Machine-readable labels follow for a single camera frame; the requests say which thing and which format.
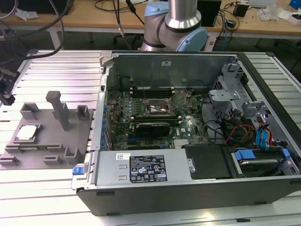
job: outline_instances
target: metal case panel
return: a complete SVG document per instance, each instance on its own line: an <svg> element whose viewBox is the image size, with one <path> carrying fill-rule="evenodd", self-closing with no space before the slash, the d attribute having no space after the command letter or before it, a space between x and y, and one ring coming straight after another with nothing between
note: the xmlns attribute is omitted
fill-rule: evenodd
<svg viewBox="0 0 301 226"><path fill-rule="evenodd" d="M96 216L196 210L272 203L301 190L300 179L83 190L76 194Z"/></svg>

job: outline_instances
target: wooden desk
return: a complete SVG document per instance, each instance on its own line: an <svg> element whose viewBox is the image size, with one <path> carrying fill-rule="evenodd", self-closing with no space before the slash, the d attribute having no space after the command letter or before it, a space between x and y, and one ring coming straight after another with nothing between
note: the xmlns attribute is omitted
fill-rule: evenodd
<svg viewBox="0 0 301 226"><path fill-rule="evenodd" d="M223 0L222 8L233 0ZM278 0L278 4L282 8L289 7L289 0ZM106 9L113 9L112 2L105 2L103 5ZM146 4L138 4L136 6L137 14L143 19L144 9ZM228 8L228 11L233 12L233 7ZM248 38L271 38L271 39L301 39L301 27L295 26L286 20L279 19L278 21L260 21L257 18L258 9L249 9L245 17L240 17L240 26L233 33L234 37ZM24 21L16 16L10 16L5 19L12 29L15 30L36 30L55 20L55 15L39 14L40 18ZM231 19L232 16L226 13L226 18ZM120 20L126 33L143 33L143 25L130 12L121 13ZM69 15L64 16L63 22L66 31L71 32L119 32L114 13L104 12L94 7L91 0L75 0L74 6ZM216 37L218 37L222 29L222 20L218 16L214 27L207 27L208 41L206 43L206 51L212 51ZM60 24L48 29L54 46L60 44L57 32L61 30Z"/></svg>

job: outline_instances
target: aluminum extrusion table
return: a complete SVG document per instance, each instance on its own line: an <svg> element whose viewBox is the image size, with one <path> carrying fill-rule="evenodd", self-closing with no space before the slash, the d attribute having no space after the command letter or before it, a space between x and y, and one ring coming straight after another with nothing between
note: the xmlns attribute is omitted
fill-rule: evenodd
<svg viewBox="0 0 301 226"><path fill-rule="evenodd" d="M246 54L301 127L300 84L275 57L265 53ZM100 83L99 55L100 51L60 51L52 57L24 62L14 91L16 103L0 108L0 151L21 119L19 110L25 101L37 102L40 109L51 108L45 100L49 90L59 90L62 102L66 102L68 108L85 104L95 109ZM258 99L261 98L251 84L250 89ZM93 135L93 126L92 121L89 138ZM90 145L88 142L86 160ZM246 225L238 223L238 218L251 220L248 223L251 226L287 226L301 222L301 192L268 205L95 217L70 189L71 178L71 169L0 171L0 225Z"/></svg>

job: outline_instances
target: black box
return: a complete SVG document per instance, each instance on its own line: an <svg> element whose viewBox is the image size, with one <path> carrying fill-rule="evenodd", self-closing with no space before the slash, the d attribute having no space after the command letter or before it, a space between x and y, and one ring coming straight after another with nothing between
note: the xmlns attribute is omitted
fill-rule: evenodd
<svg viewBox="0 0 301 226"><path fill-rule="evenodd" d="M235 5L235 8L233 10L233 14L235 16L240 16L240 17L244 17L246 15L246 12L249 8L249 4L240 4L240 3L237 3Z"/></svg>
<svg viewBox="0 0 301 226"><path fill-rule="evenodd" d="M202 15L202 27L214 27L222 0L198 0L198 11Z"/></svg>
<svg viewBox="0 0 301 226"><path fill-rule="evenodd" d="M57 11L61 14L67 4L67 0L53 0ZM71 0L69 5L69 13L72 8L74 0ZM0 0L0 12L9 13L15 5L15 1L12 0ZM18 8L27 12L35 11L39 13L55 14L49 0L19 0Z"/></svg>

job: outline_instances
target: white paper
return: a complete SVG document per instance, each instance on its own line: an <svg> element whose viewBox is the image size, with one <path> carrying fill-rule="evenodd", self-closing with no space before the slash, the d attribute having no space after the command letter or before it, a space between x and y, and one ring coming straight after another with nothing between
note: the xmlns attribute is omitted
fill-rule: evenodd
<svg viewBox="0 0 301 226"><path fill-rule="evenodd" d="M27 11L23 11L19 8L16 9L15 15L25 21L27 21L27 19L37 19L39 18L38 13L37 12L27 12Z"/></svg>
<svg viewBox="0 0 301 226"><path fill-rule="evenodd" d="M282 18L284 20L287 20L288 17L290 17L293 14L293 12L289 12L286 10L281 10L278 14L277 17Z"/></svg>

